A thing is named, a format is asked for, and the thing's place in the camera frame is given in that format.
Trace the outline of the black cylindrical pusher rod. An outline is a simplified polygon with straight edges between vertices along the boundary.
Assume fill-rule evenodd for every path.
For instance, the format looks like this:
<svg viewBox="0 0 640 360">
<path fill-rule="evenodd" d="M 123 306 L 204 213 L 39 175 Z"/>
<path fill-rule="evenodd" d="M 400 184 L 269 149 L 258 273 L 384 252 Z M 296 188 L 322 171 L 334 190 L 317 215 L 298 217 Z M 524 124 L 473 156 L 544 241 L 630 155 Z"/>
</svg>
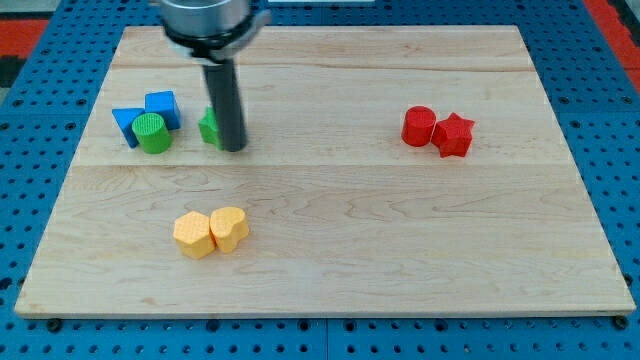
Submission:
<svg viewBox="0 0 640 360">
<path fill-rule="evenodd" d="M 247 145 L 247 132 L 235 61 L 225 59 L 204 66 L 203 74 L 223 149 L 243 150 Z"/>
</svg>

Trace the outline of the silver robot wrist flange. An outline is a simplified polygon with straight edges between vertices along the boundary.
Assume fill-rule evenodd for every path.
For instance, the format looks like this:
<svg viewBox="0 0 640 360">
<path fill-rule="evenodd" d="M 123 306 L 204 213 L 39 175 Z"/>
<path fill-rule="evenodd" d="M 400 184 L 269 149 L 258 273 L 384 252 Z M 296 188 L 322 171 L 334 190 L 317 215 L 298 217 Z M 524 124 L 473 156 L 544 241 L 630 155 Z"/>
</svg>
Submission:
<svg viewBox="0 0 640 360">
<path fill-rule="evenodd" d="M 248 0 L 160 0 L 165 36 L 187 56 L 219 63 L 234 58 L 271 22 Z"/>
</svg>

